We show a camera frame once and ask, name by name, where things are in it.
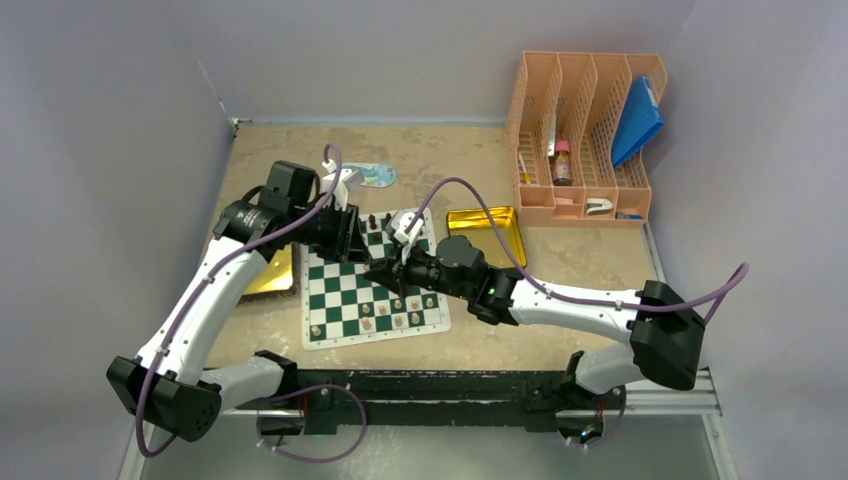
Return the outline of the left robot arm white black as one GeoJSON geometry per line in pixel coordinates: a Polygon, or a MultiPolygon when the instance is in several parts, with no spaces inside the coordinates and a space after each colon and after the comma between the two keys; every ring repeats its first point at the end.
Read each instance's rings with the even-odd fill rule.
{"type": "Polygon", "coordinates": [[[361,180],[355,168],[323,162],[311,168],[275,162],[265,184],[228,205],[213,229],[206,254],[157,333],[131,357],[117,356],[107,379],[135,417],[136,435],[155,425],[193,442],[218,415],[263,399],[284,409],[297,399],[295,365],[259,352],[242,364],[207,370],[207,358],[223,326],[274,255],[292,244],[311,247],[335,262],[367,262],[358,208],[347,202],[361,180]]]}

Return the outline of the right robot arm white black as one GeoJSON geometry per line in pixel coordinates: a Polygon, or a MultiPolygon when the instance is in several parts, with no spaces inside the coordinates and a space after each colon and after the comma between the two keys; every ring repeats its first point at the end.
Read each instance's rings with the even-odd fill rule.
{"type": "Polygon", "coordinates": [[[490,325],[556,326],[613,340],[573,355],[561,392],[576,407],[635,381],[678,391],[696,383],[706,322],[663,282],[618,291],[544,283],[519,268],[490,265],[464,236],[441,240],[434,254],[395,247],[364,275],[400,296],[419,287],[463,299],[469,313],[490,325]]]}

